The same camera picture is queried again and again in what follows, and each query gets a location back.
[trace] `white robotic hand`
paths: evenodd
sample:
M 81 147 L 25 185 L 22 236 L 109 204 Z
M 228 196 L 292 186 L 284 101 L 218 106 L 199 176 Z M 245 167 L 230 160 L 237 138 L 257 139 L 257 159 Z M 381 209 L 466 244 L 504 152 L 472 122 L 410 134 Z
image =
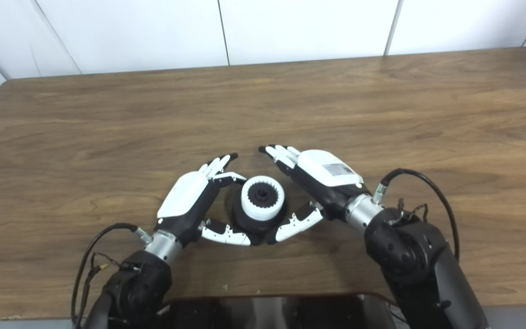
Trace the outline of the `white robotic hand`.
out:
M 221 242 L 221 234 L 218 232 L 221 225 L 225 225 L 212 219 L 204 222 L 204 219 L 222 187 L 231 183 L 243 184 L 247 180 L 237 173 L 224 172 L 228 164 L 237 157 L 237 154 L 227 154 L 215 158 L 203 164 L 198 171 L 186 173 L 176 181 L 157 212 L 155 231 L 161 235 L 155 234 L 154 242 L 155 237 L 168 239 L 175 242 L 179 249 L 200 236 Z M 250 244 L 244 233 L 225 231 L 224 237 L 231 242 L 222 241 L 223 243 Z
M 357 196 L 371 195 L 363 178 L 330 152 L 299 152 L 292 146 L 276 144 L 261 146 L 259 152 L 272 158 L 284 174 L 290 176 L 316 201 L 304 205 L 288 221 L 282 223 L 275 233 L 277 241 L 313 226 L 323 216 L 347 221 L 347 204 Z

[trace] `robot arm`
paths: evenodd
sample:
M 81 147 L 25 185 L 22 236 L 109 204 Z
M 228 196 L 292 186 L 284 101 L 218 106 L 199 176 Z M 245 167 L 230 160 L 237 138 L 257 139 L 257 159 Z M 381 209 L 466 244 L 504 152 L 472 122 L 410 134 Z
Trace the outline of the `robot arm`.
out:
M 273 144 L 259 150 L 268 154 L 284 174 L 308 192 L 328 219 L 350 223 L 363 234 L 367 254 L 381 267 L 410 327 L 489 327 L 457 257 L 451 253 L 440 230 L 421 221 L 412 212 L 385 208 L 380 203 L 395 175 L 418 173 L 401 169 L 393 171 L 372 196 L 363 179 L 329 152 L 299 152 Z M 437 186 L 429 179 L 426 182 L 440 195 Z M 451 214 L 445 198 L 442 202 Z
M 223 172 L 236 158 L 237 154 L 215 158 L 178 179 L 158 210 L 152 237 L 140 235 L 147 245 L 120 264 L 119 270 L 104 285 L 83 328 L 151 327 L 172 283 L 170 266 L 183 248 L 200 237 L 250 245 L 246 234 L 226 228 L 221 231 L 224 224 L 211 219 L 204 221 L 222 187 L 246 181 L 236 173 Z M 126 228 L 135 231 L 136 227 L 131 226 Z M 85 261 L 92 246 L 94 244 L 85 253 Z M 73 318 L 76 329 L 80 328 L 79 319 Z

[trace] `white gear ring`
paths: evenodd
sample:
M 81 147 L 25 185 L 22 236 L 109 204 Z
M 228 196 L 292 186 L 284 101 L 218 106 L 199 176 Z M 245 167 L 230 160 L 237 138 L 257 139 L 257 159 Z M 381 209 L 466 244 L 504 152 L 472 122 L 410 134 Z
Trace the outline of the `white gear ring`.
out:
M 271 186 L 276 192 L 277 192 L 277 201 L 275 204 L 273 204 L 270 207 L 262 208 L 259 206 L 256 206 L 251 202 L 249 199 L 249 189 L 251 186 L 257 184 L 257 183 L 264 183 L 269 186 Z M 255 219 L 256 221 L 268 221 L 272 218 L 274 218 L 279 211 L 281 210 L 281 207 L 283 206 L 285 201 L 285 192 L 284 188 L 281 187 L 280 183 L 276 181 L 275 179 L 272 179 L 271 177 L 267 176 L 255 176 L 248 181 L 245 182 L 245 184 L 242 186 L 241 191 L 241 206 L 242 209 L 245 211 L 245 214 L 252 219 Z

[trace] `label sticker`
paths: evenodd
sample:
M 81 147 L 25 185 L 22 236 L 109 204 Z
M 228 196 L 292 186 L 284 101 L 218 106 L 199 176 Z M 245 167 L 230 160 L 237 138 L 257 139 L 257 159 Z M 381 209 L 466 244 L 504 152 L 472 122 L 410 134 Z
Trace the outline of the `label sticker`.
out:
M 354 174 L 354 171 L 350 170 L 349 167 L 347 167 L 344 163 L 330 163 L 330 164 L 324 164 L 324 168 L 330 173 L 332 176 L 339 176 L 339 175 L 350 175 Z

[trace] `wood grain surface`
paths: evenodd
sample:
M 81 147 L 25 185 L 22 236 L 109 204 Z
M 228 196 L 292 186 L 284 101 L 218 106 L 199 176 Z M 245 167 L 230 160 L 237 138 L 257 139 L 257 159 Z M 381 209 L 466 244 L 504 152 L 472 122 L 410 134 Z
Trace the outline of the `wood grain surface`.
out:
M 403 166 L 457 215 L 462 268 L 484 305 L 526 304 L 526 48 L 11 80 L 0 88 L 0 318 L 61 318 L 89 240 L 115 222 L 152 229 L 176 179 L 215 156 L 271 175 L 257 146 L 325 149 L 374 188 Z M 209 212 L 226 220 L 223 190 Z M 413 178 L 385 202 L 442 206 Z M 111 233 L 122 259 L 140 242 Z M 91 298 L 113 270 L 94 280 Z M 363 240 L 324 221 L 273 246 L 199 241 L 167 298 L 390 293 Z

